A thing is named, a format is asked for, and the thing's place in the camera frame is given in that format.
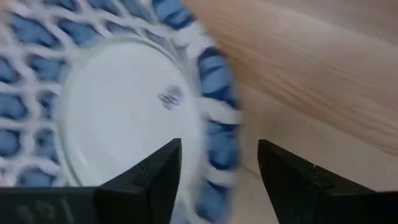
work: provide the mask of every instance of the wooden surface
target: wooden surface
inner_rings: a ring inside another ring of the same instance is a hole
[[[187,5],[230,58],[238,82],[398,156],[397,3]]]
[[[257,163],[257,140],[268,139],[307,160],[373,190],[398,190],[398,161],[324,122],[248,85],[243,101],[242,166],[231,224],[278,224]]]

